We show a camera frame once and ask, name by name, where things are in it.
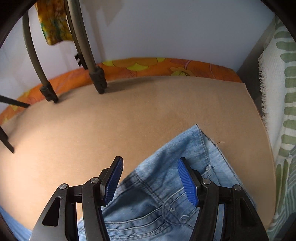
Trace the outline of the light blue denim pants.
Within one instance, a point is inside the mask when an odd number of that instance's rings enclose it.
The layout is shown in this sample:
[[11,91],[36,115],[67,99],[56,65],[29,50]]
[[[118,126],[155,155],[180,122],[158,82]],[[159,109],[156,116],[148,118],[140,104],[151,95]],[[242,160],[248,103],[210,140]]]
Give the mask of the light blue denim pants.
[[219,148],[197,125],[140,163],[118,185],[102,209],[111,240],[189,240],[199,209],[187,199],[177,171],[184,157],[192,169],[218,186],[241,180]]

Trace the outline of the tan blanket on bed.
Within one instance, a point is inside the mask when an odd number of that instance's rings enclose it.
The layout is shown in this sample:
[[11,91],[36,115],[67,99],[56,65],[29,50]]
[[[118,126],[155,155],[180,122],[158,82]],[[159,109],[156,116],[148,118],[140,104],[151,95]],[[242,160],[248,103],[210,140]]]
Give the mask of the tan blanket on bed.
[[15,115],[3,124],[15,150],[1,146],[1,206],[31,229],[58,185],[83,184],[116,156],[127,176],[193,125],[222,151],[268,227],[275,169],[255,103],[243,83],[197,77],[112,81],[102,95],[88,85]]

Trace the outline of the orange floral bed sheet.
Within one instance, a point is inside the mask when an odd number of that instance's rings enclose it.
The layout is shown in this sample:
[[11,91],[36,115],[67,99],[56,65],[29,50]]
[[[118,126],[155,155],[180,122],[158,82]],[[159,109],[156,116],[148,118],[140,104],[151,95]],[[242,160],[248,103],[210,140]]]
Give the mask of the orange floral bed sheet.
[[[104,69],[107,81],[147,76],[187,76],[242,82],[231,68],[188,59],[127,58],[97,65]],[[92,81],[89,71],[79,68],[50,79],[50,83],[58,96],[61,96],[70,90],[91,85]]]

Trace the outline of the grey metal tripod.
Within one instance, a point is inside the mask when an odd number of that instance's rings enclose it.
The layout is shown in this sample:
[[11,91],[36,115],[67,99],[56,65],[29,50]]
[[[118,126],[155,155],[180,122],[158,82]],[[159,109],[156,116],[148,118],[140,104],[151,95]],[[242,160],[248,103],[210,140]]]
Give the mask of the grey metal tripod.
[[[75,55],[78,65],[89,71],[89,76],[99,94],[103,94],[107,88],[107,81],[105,79],[104,71],[95,63],[88,37],[85,30],[83,16],[79,1],[64,1],[67,23],[72,35],[74,45],[77,50]],[[53,89],[53,86],[47,79],[40,61],[38,59],[36,50],[34,48],[33,39],[29,24],[29,12],[26,11],[22,16],[23,37],[26,45],[29,58],[37,73],[42,86],[40,87],[41,94],[47,101],[58,102],[58,97]]]

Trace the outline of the white green patterned pillow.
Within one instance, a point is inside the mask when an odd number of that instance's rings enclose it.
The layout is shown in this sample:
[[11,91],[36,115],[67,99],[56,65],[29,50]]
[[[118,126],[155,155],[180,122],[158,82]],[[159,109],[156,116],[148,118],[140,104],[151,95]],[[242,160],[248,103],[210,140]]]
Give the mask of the white green patterned pillow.
[[258,59],[263,122],[273,152],[275,215],[267,230],[281,240],[295,220],[295,40],[275,17]]

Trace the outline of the yellow orange floral cloth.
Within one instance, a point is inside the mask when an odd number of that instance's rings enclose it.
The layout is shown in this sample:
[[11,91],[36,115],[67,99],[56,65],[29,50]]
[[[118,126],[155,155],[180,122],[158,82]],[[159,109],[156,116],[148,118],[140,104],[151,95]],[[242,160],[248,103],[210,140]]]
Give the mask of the yellow orange floral cloth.
[[67,23],[65,3],[61,0],[39,0],[35,3],[46,43],[50,46],[73,41]]

